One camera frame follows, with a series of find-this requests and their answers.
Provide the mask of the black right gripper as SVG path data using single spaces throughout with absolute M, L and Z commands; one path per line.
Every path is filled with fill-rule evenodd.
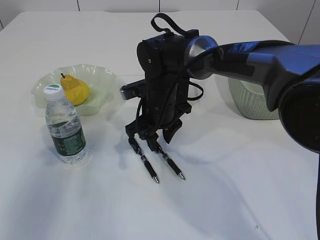
M 157 131 L 162 130 L 169 144 L 183 125 L 180 117 L 191 112 L 188 103 L 190 77 L 170 72 L 144 79 L 145 97 L 140 98 L 135 120 L 125 126 L 125 131 L 129 138 L 137 134 L 152 152 L 158 152 Z

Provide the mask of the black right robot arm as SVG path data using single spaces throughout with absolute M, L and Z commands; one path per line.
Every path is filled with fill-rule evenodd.
M 181 29 L 168 15 L 168 23 L 152 27 L 158 36 L 137 46 L 145 78 L 124 85 L 125 100 L 140 98 L 135 120 L 125 128 L 130 140 L 138 135 L 152 151 L 157 131 L 169 143 L 182 126 L 181 116 L 191 111 L 188 96 L 192 79 L 213 74 L 260 85 L 266 107 L 278 111 L 285 131 L 304 148 L 320 151 L 320 47 L 281 40 L 218 45 L 196 29 Z

